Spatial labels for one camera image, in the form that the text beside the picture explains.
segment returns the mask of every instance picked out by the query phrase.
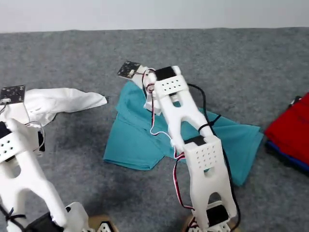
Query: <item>teal t-shirt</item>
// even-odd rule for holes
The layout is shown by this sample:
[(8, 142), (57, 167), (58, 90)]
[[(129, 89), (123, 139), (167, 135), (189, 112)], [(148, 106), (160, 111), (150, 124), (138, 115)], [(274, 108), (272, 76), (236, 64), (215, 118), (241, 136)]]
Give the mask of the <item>teal t-shirt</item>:
[[(106, 162), (137, 170), (150, 170), (164, 156), (173, 158), (169, 138), (164, 134), (150, 134), (151, 112), (143, 108), (144, 104), (143, 91), (128, 82), (121, 91), (116, 107), (118, 114), (103, 157)], [(217, 117), (212, 112), (207, 112), (207, 115), (210, 121)], [(223, 116), (216, 121), (213, 129), (225, 149), (233, 182), (240, 186), (249, 174), (263, 134), (257, 126), (239, 124)], [(155, 116), (153, 131), (168, 131), (162, 115)], [(181, 134), (184, 140), (199, 135), (187, 122), (182, 123)]]

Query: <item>red cloth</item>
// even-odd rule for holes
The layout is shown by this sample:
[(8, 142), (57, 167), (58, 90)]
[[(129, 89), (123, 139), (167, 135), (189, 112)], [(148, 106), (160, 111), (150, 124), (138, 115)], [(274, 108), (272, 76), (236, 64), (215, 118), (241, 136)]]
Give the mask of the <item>red cloth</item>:
[(309, 93), (277, 118), (265, 135), (281, 152), (309, 165)]

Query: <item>white wall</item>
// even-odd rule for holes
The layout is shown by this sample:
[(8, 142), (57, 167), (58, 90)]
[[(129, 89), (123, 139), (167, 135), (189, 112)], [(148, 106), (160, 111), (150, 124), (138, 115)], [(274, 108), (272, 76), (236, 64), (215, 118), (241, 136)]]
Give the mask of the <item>white wall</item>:
[(0, 32), (309, 27), (309, 0), (0, 0)]

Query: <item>red and white wire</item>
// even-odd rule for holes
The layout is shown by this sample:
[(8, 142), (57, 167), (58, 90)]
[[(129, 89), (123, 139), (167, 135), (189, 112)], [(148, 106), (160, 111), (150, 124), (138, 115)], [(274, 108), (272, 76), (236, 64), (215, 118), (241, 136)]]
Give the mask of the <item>red and white wire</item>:
[(188, 205), (184, 205), (183, 204), (183, 201), (182, 201), (182, 197), (180, 195), (180, 189), (179, 189), (179, 186), (178, 186), (178, 181), (177, 181), (177, 164), (179, 161), (181, 161), (182, 159), (185, 159), (183, 153), (180, 154), (180, 156), (176, 159), (176, 163), (174, 165), (174, 169), (173, 169), (173, 181), (174, 181), (174, 186), (175, 186), (175, 189), (176, 189), (176, 194), (177, 194), (177, 198), (178, 198), (178, 201), (180, 203), (180, 205), (183, 207), (183, 208), (186, 208), (186, 209), (193, 209), (194, 208), (192, 206), (188, 206)]
[[(142, 83), (144, 81), (144, 76), (146, 74), (147, 70), (143, 73), (143, 76), (142, 76)], [(159, 132), (153, 132), (153, 129), (155, 127), (155, 106), (154, 106), (154, 96), (153, 96), (153, 87), (152, 88), (149, 88), (151, 86), (153, 86), (154, 84), (153, 83), (150, 83), (147, 85), (146, 87), (146, 91), (148, 91), (149, 93), (151, 93), (151, 99), (152, 99), (152, 117), (151, 117), (151, 128), (150, 128), (150, 134), (153, 135), (153, 136), (157, 136), (159, 134), (164, 134), (166, 135), (170, 141), (172, 141), (172, 138), (170, 137), (170, 135), (164, 131), (159, 131)], [(179, 161), (181, 161), (182, 159), (184, 159), (184, 155), (183, 155), (183, 152), (177, 156), (177, 150), (176, 150), (176, 147), (174, 145), (172, 145), (173, 148), (174, 148), (174, 158), (176, 159), (176, 163), (174, 165), (174, 169), (173, 169), (173, 181), (174, 181), (174, 186), (175, 186), (175, 190), (176, 190), (176, 195), (177, 195), (177, 198), (178, 198), (178, 201), (180, 203), (180, 205), (186, 209), (193, 209), (194, 208), (192, 206), (188, 206), (188, 205), (184, 205), (183, 204), (183, 201), (182, 201), (182, 198), (181, 198), (181, 194), (180, 194), (180, 189), (179, 189), (179, 186), (178, 186), (178, 181), (177, 181), (177, 173), (176, 173), (176, 170), (177, 170), (177, 163)]]
[(142, 74), (142, 76), (141, 76), (141, 83), (142, 83), (142, 85), (144, 86), (144, 78), (145, 78), (145, 75), (146, 75), (146, 73), (148, 72), (148, 71), (155, 71), (155, 69), (153, 69), (153, 68), (147, 68), (144, 72), (143, 72), (143, 74)]
[[(152, 117), (151, 117), (151, 128), (150, 128), (150, 134), (153, 135), (153, 136), (157, 136), (159, 134), (164, 134), (166, 135), (170, 141), (172, 141), (172, 138), (170, 137), (170, 135), (164, 131), (159, 131), (159, 132), (153, 132), (153, 129), (155, 127), (155, 107), (154, 107), (154, 97), (153, 95), (151, 95), (151, 98), (152, 98)], [(181, 155), (178, 155), (177, 156), (177, 150), (176, 150), (176, 147), (174, 145), (172, 145), (173, 148), (174, 148), (174, 158), (177, 159), (178, 157), (180, 157)]]

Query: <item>white cloth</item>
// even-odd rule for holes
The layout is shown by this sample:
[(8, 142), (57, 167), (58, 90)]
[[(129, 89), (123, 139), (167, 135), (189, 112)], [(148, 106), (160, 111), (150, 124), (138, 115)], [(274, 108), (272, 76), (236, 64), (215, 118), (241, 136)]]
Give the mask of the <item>white cloth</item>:
[(98, 93), (85, 93), (74, 88), (31, 89), (25, 93), (24, 101), (30, 121), (39, 121), (43, 126), (57, 113), (72, 113), (106, 103), (106, 98)]

